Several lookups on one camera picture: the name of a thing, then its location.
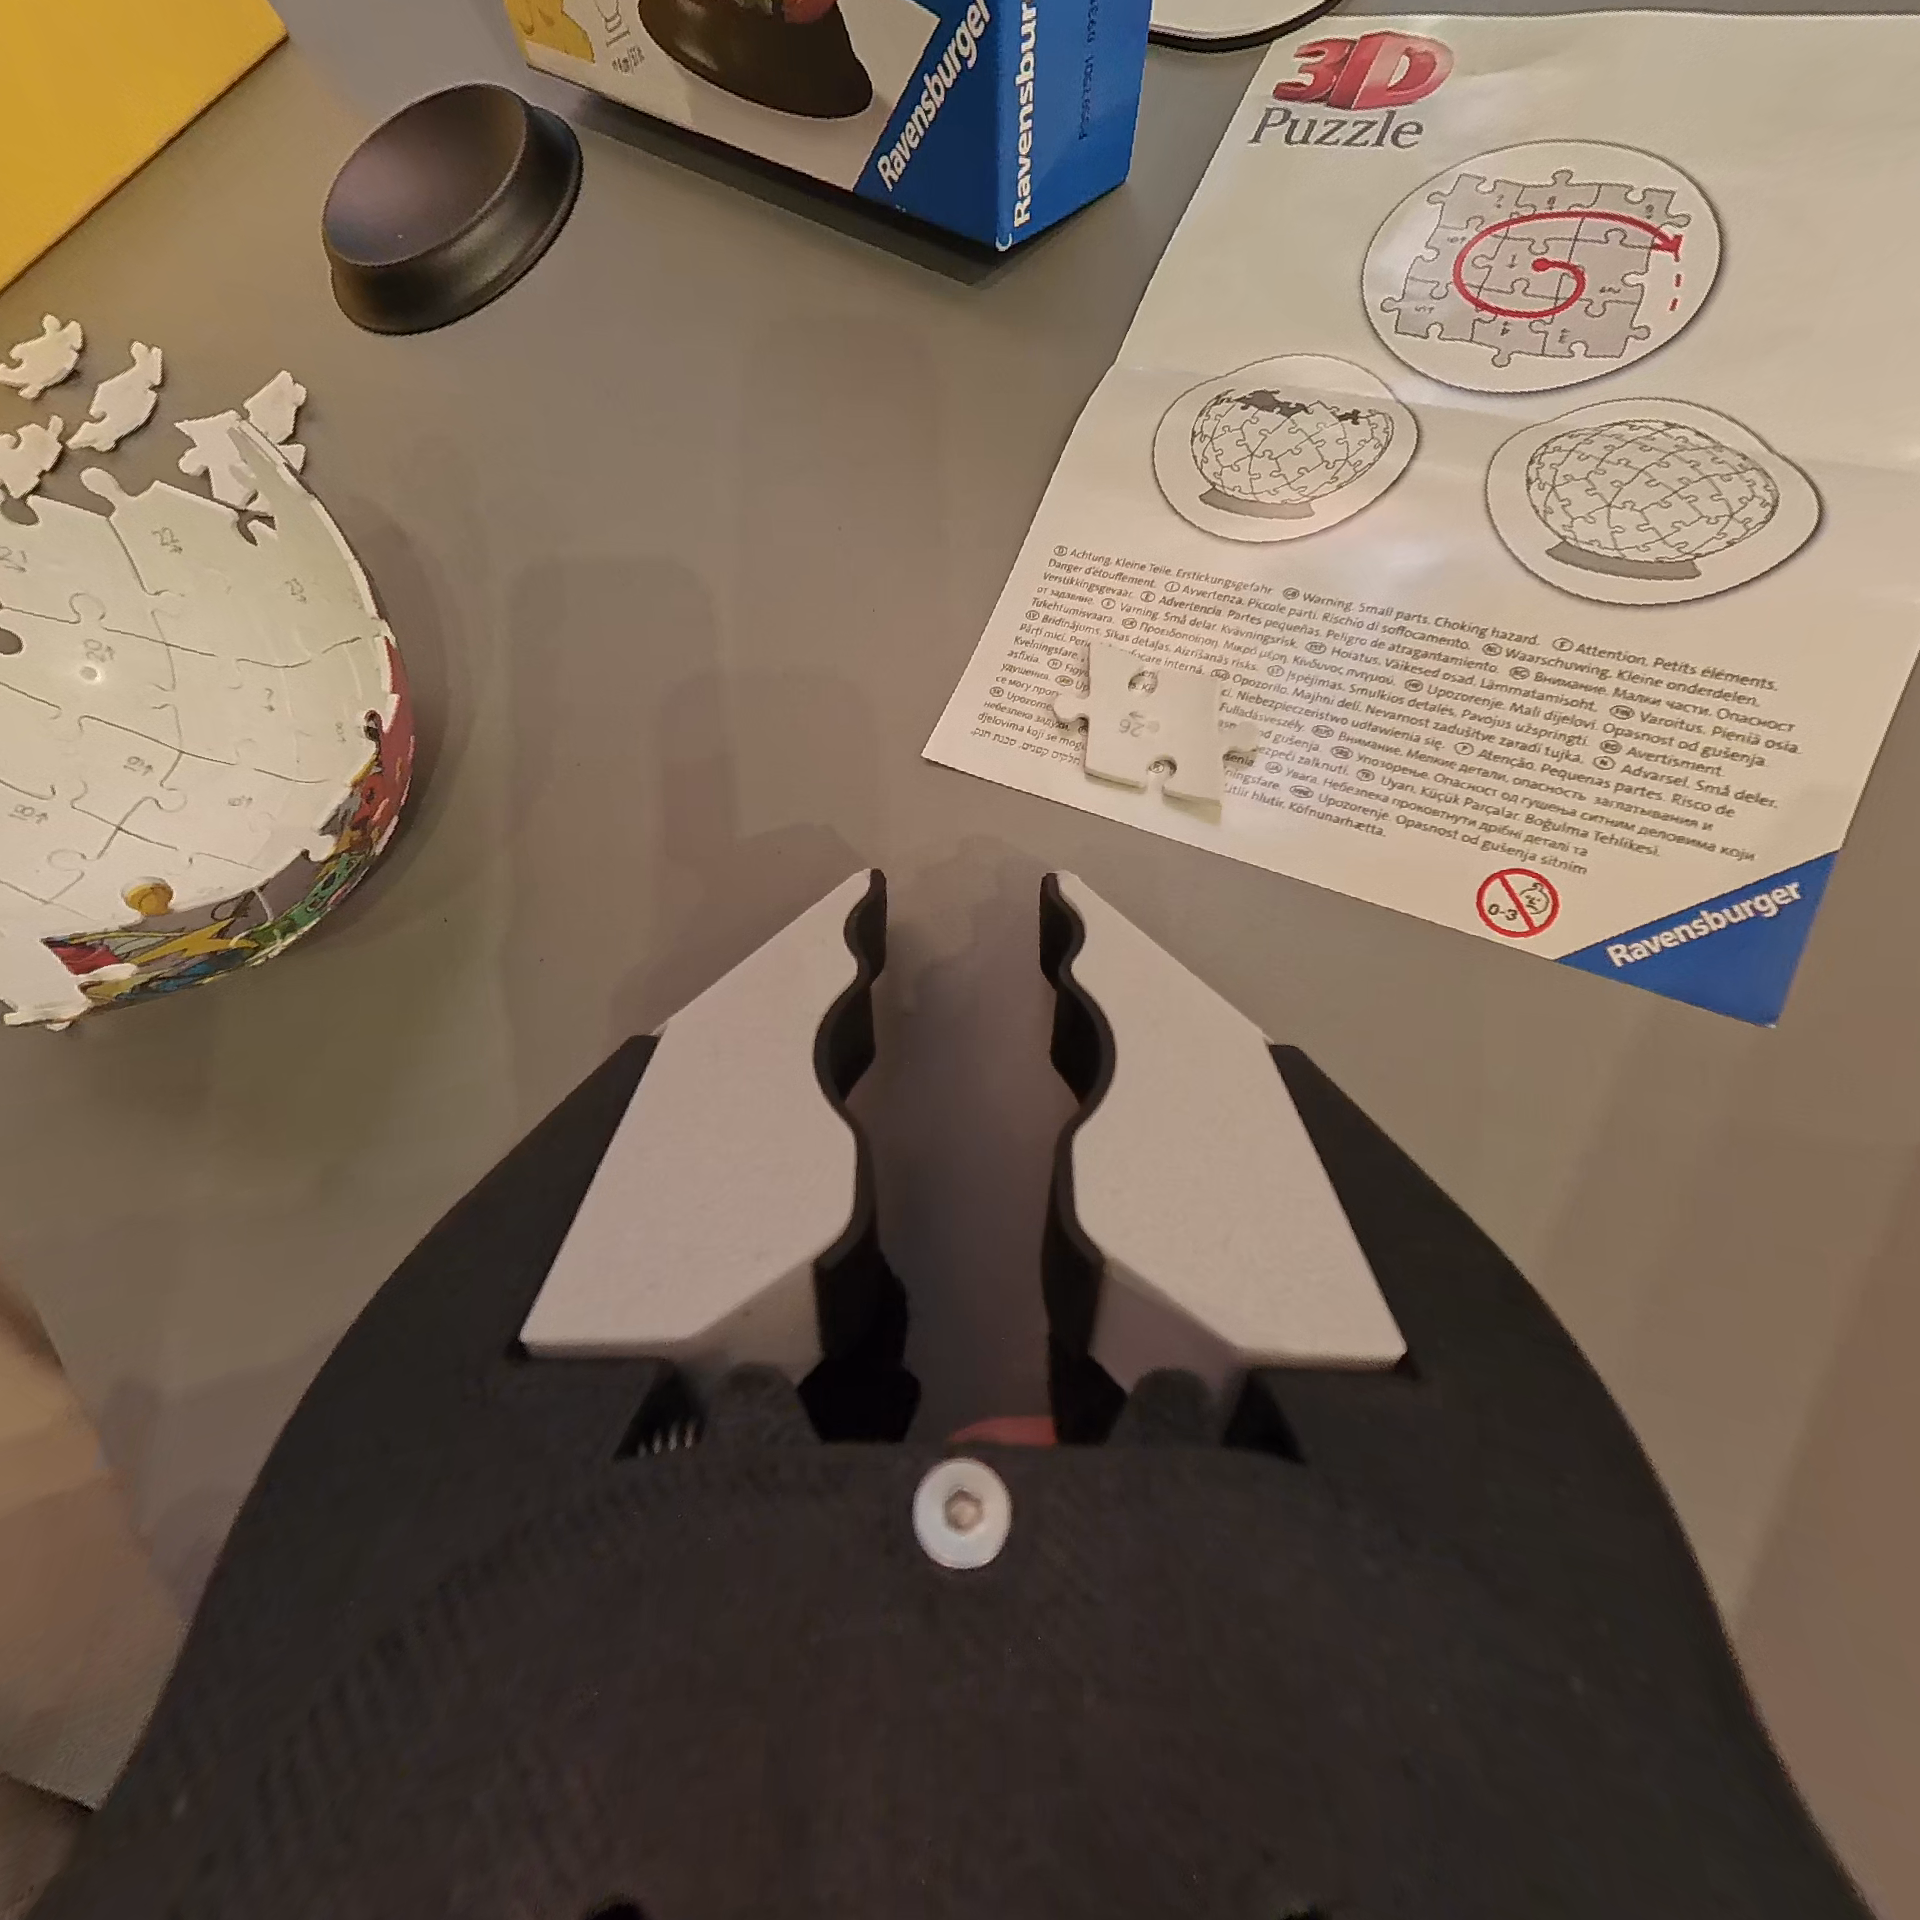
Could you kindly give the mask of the blue puzzle box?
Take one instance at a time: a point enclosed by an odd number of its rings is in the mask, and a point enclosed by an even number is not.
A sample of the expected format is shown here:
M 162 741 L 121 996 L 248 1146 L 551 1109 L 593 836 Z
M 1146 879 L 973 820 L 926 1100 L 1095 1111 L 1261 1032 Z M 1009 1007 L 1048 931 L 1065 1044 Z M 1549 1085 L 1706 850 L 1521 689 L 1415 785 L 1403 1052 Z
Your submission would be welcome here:
M 1128 175 L 1146 2 L 506 2 L 528 67 L 1005 252 Z

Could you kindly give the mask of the black round display stand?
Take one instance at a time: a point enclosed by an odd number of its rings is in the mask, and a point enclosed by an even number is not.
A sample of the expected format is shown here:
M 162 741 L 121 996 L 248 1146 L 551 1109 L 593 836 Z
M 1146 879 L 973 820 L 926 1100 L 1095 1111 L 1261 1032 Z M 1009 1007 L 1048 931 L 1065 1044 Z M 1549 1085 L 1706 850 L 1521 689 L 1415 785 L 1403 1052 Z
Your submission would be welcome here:
M 573 128 L 510 87 L 466 82 L 405 106 L 327 193 L 320 234 L 335 305 L 371 333 L 471 316 L 551 248 L 582 172 Z

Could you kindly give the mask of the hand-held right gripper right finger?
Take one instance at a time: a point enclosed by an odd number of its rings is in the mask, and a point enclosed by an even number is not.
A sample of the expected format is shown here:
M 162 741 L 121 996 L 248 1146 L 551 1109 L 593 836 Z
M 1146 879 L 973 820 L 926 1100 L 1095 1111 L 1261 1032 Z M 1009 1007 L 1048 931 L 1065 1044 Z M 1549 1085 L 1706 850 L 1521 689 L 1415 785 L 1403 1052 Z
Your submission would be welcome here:
M 1074 1111 L 1041 1234 L 1063 1444 L 1105 1439 L 1151 1375 L 1229 1408 L 1261 1369 L 1407 1354 L 1265 1033 L 1080 879 L 1039 888 L 1048 1058 Z

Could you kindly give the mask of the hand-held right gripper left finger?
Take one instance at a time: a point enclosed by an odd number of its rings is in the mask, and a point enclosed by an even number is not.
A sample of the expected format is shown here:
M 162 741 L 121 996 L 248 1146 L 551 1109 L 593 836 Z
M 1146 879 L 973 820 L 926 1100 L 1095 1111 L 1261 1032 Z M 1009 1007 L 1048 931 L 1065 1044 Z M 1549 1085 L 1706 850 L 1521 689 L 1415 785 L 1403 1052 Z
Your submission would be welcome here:
M 857 871 L 658 1026 L 521 1327 L 530 1356 L 640 1356 L 697 1384 L 763 1364 L 821 1439 L 905 1439 L 905 1288 L 847 1111 L 883 929 L 883 876 Z

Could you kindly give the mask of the yellow plastic bin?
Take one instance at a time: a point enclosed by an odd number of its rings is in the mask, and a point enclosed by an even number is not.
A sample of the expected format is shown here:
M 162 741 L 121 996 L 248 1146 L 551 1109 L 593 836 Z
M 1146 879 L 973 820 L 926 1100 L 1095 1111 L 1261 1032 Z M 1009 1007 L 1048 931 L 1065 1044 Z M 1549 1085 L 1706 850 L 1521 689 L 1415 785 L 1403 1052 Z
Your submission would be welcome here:
M 283 39 L 267 2 L 3 2 L 1 284 Z

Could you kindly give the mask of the white round coaster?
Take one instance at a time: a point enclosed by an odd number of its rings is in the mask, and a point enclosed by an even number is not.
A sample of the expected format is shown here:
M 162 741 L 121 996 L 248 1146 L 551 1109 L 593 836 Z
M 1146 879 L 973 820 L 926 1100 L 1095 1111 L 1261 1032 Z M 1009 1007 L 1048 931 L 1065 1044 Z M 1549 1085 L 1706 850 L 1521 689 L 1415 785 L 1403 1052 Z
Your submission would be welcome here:
M 1199 56 L 1261 48 L 1335 13 L 1343 2 L 1160 2 L 1150 4 L 1151 43 Z

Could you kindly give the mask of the half-built puzzle ball shell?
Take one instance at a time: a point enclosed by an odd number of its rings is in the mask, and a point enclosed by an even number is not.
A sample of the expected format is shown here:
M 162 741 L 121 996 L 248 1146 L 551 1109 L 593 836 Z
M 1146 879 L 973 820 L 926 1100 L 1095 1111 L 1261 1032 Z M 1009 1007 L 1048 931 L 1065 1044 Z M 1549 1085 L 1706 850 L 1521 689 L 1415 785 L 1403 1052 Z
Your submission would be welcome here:
M 287 445 L 195 421 L 211 496 L 79 474 L 1 524 L 1 1003 L 67 1026 L 256 970 L 391 843 L 392 628 Z

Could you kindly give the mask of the white instruction leaflet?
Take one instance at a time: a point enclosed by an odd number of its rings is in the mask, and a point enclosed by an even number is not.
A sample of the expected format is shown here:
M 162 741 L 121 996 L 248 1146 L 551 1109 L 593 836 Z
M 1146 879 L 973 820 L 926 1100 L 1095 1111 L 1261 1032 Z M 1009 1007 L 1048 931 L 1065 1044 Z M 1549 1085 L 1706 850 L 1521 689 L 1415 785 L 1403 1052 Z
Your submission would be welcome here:
M 1914 13 L 1278 42 L 923 754 L 1776 1024 L 1914 661 Z M 1261 729 L 1059 799 L 1088 644 Z

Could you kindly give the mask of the person's beige trousers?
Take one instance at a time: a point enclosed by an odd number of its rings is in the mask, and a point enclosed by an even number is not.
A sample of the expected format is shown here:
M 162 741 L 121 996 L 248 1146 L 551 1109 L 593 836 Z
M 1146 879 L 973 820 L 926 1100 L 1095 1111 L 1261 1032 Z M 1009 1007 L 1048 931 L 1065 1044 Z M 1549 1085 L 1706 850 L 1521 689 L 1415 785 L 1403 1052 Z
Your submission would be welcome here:
M 98 1809 L 183 1635 L 39 1316 L 1 1293 L 1 1765 Z

